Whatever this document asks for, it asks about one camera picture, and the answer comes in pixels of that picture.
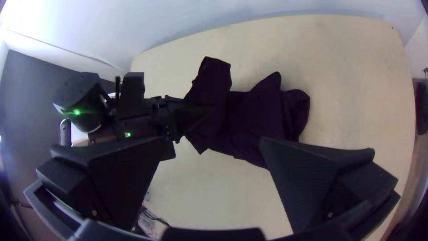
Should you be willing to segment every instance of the table surface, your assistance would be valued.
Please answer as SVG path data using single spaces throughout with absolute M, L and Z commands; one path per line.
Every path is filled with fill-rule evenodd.
M 135 57 L 131 71 L 145 72 L 146 97 L 182 98 L 204 56 L 231 64 L 234 91 L 248 91 L 279 71 L 283 90 L 298 88 L 311 97 L 301 142 L 374 148 L 374 162 L 399 179 L 395 190 L 403 193 L 415 104 L 393 26 L 339 15 L 249 21 L 145 51 Z M 198 155 L 185 138 L 175 147 L 177 158 L 160 163 L 144 201 L 158 217 L 190 229 L 260 227 L 267 239 L 292 234 L 267 170 L 210 150 Z M 368 240 L 381 239 L 394 212 Z

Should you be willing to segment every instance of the black panel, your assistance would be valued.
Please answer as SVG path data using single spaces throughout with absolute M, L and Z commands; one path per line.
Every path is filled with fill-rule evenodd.
M 316 228 L 272 241 L 355 241 L 337 223 L 330 222 Z
M 240 230 L 191 230 L 169 228 L 162 235 L 161 241 L 264 241 L 260 229 Z
M 373 149 L 340 150 L 264 137 L 260 150 L 295 233 L 344 213 L 354 220 L 369 215 L 397 183 L 372 162 Z M 364 212 L 349 212 L 362 203 Z
M 66 80 L 55 92 L 52 102 L 62 109 L 76 105 L 89 91 L 98 85 L 99 76 L 96 73 L 83 72 Z
M 388 217 L 392 209 L 400 200 L 400 195 L 392 191 L 386 201 L 370 214 L 362 223 L 350 230 L 351 236 L 356 240 L 362 240 L 375 231 Z
M 58 237 L 68 238 L 79 228 L 79 222 L 55 206 L 54 197 L 43 187 L 40 180 L 31 184 L 24 193 L 28 202 L 43 220 L 41 224 L 50 227 Z
M 53 158 L 37 168 L 37 175 L 48 191 L 60 201 L 73 207 L 83 217 L 112 222 L 91 179 L 85 172 L 70 167 L 58 158 Z
M 52 105 L 54 93 L 75 74 L 25 54 L 8 53 L 0 81 L 0 145 L 11 194 L 22 202 L 23 190 L 37 179 L 35 169 L 51 158 L 50 147 L 59 142 L 63 116 Z M 101 85 L 107 92 L 115 90 L 114 82 L 101 80 Z M 57 240 L 34 211 L 21 214 L 35 240 Z
M 144 113 L 144 73 L 129 72 L 125 75 L 120 90 L 117 114 L 119 118 L 128 118 Z
M 87 219 L 68 241 L 151 241 L 152 238 L 137 236 L 103 223 Z
M 103 221 L 129 230 L 159 162 L 174 158 L 175 152 L 171 141 L 155 137 L 87 147 L 54 145 L 52 156 L 86 172 L 112 218 Z M 86 200 L 84 195 L 70 198 Z

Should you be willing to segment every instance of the cable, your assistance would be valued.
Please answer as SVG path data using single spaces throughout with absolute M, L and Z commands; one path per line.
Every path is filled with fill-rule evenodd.
M 21 202 L 21 201 L 20 201 L 20 200 L 18 200 L 18 199 L 15 199 L 15 200 L 12 202 L 12 204 L 13 204 L 13 205 L 18 205 L 18 206 L 23 207 L 23 208 L 30 208 L 30 209 L 33 209 L 33 207 L 32 207 L 30 204 L 25 204 L 25 203 Z
M 148 214 L 147 212 L 146 212 L 146 210 L 147 210 L 147 208 L 145 208 L 144 210 L 143 210 L 143 213 L 144 213 L 144 215 L 146 216 L 146 217 L 148 217 L 149 219 L 151 219 L 151 220 L 155 220 L 155 221 L 158 221 L 158 222 L 160 222 L 161 224 L 163 224 L 163 225 L 165 225 L 165 226 L 167 226 L 167 227 L 171 227 L 171 225 L 169 225 L 169 223 L 167 223 L 165 220 L 163 220 L 163 219 L 161 219 L 161 218 L 155 218 L 155 217 L 153 217 L 152 215 L 150 215 L 150 214 Z

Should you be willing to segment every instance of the dark purple cloth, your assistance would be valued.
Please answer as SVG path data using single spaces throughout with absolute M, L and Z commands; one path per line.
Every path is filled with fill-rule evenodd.
M 298 141 L 308 122 L 309 96 L 281 91 L 275 72 L 249 92 L 230 91 L 230 64 L 205 57 L 184 100 L 211 104 L 212 113 L 186 138 L 199 154 L 208 148 L 266 168 L 259 150 L 261 136 Z

